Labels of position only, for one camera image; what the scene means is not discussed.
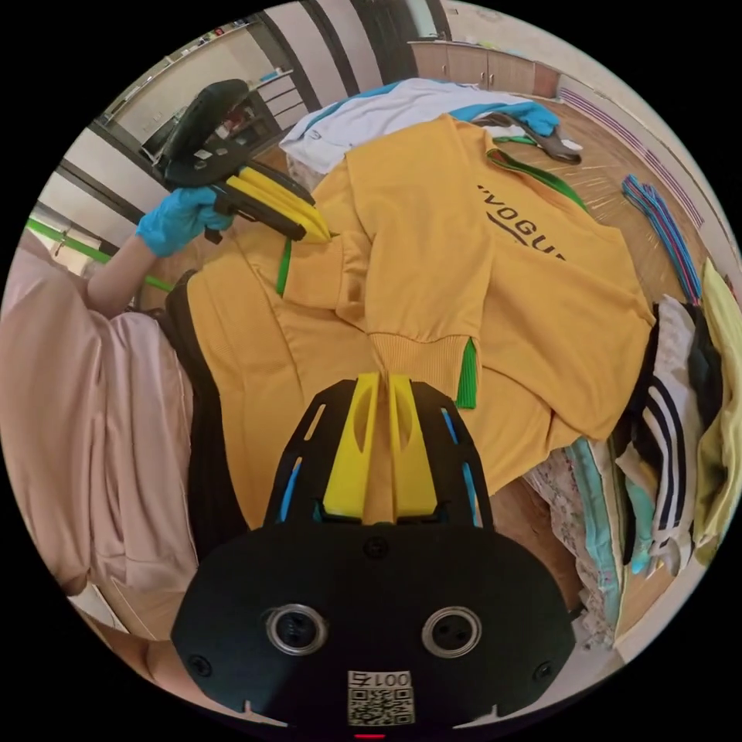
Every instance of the green pole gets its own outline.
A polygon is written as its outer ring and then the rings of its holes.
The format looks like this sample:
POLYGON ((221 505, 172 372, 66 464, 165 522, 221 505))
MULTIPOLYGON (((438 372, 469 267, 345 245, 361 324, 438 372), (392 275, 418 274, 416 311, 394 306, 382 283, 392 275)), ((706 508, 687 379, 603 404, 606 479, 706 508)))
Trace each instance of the green pole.
MULTIPOLYGON (((50 240, 60 242, 65 247, 71 247, 78 253, 82 253, 82 255, 89 257, 91 260, 95 260, 98 263, 107 263, 111 259, 110 255, 101 253, 100 250, 96 250, 95 247, 91 247, 90 245, 86 245, 79 240, 68 237, 63 232, 59 232, 58 230, 55 230, 52 227, 47 226, 46 224, 42 224, 41 222, 37 222, 35 219, 28 219, 28 221, 26 222, 26 226, 30 230, 37 232, 44 237, 48 237, 50 240)), ((147 276, 145 278, 145 283, 149 284, 150 286, 154 286, 161 291, 165 291, 166 293, 172 291, 172 286, 152 276, 147 276)))

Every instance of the cabinet door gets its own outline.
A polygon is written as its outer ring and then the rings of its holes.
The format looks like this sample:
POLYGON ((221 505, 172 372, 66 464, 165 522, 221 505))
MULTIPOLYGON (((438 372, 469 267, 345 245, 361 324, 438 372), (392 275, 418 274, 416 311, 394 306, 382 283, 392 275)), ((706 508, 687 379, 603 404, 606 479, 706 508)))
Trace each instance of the cabinet door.
POLYGON ((446 44, 420 42, 410 44, 417 63, 417 76, 427 80, 448 80, 446 44))
POLYGON ((487 88, 487 51, 451 44, 448 47, 449 79, 487 88))
POLYGON ((536 64, 503 52, 487 54, 488 89, 533 95, 536 64))
POLYGON ((533 94, 542 98, 556 98, 559 87, 559 73, 545 64, 536 62, 536 74, 533 81, 533 94))

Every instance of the blue glove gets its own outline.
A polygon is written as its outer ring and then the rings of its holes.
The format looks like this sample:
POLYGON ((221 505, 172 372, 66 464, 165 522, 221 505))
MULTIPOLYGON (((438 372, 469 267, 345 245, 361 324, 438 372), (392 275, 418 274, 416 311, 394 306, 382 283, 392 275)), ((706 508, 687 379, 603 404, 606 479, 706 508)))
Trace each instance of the blue glove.
POLYGON ((232 226, 232 216, 214 211, 215 201, 211 188, 178 188, 141 218, 136 234, 157 257, 177 253, 206 228, 222 231, 232 226))

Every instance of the wooden floor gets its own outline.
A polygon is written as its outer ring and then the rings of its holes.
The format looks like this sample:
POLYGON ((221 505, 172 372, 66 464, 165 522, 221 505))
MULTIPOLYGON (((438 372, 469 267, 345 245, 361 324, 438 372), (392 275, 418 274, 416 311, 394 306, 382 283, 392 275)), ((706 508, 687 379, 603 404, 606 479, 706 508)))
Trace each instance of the wooden floor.
MULTIPOLYGON (((621 182, 633 174, 642 183, 652 184, 668 204, 693 258, 700 269, 706 257, 698 233, 674 196, 651 170, 628 150, 609 131, 564 104, 540 101, 561 120, 563 136, 583 146, 582 163, 567 165, 555 162, 543 151, 524 144, 508 142, 502 145, 508 154, 534 165, 569 183, 587 204, 593 217, 600 223, 616 226, 624 234, 639 280, 650 301, 658 301, 663 294, 683 299, 680 284, 665 248, 645 216, 622 194, 621 182)), ((257 158, 286 172, 283 152, 274 147, 257 158)), ((249 229, 239 220, 233 229, 249 229)), ((198 268, 213 255, 216 248, 198 239, 183 252, 160 260, 155 275, 170 284, 187 270, 198 268)), ((158 289, 145 287, 141 295, 143 308, 162 305, 164 295, 158 289)), ((558 542, 550 525, 550 514, 545 502, 521 480, 511 483, 492 497, 493 514, 501 532, 529 548, 550 569, 559 583, 570 609, 579 603, 577 596, 581 583, 574 567, 574 558, 558 542)), ((619 633, 625 633, 662 595, 670 583, 664 570, 658 570, 649 580, 629 577, 621 611, 619 633)), ((179 604, 177 595, 142 596, 115 586, 101 586, 106 598, 119 614, 127 628, 144 636, 165 638, 172 625, 179 604)))

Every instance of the yellow hoodie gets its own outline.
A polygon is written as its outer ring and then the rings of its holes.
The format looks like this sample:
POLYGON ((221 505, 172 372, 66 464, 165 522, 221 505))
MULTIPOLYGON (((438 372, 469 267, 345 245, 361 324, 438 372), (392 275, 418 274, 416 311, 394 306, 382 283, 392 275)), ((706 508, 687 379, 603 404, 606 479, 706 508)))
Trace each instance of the yellow hoodie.
MULTIPOLYGON (((359 373, 458 398, 490 492, 611 433, 654 319, 621 233, 524 170, 471 124, 409 127, 352 150, 317 188, 330 243, 259 227, 190 279, 250 527, 305 406, 359 373)), ((375 448, 369 500, 390 496, 383 432, 375 448)))

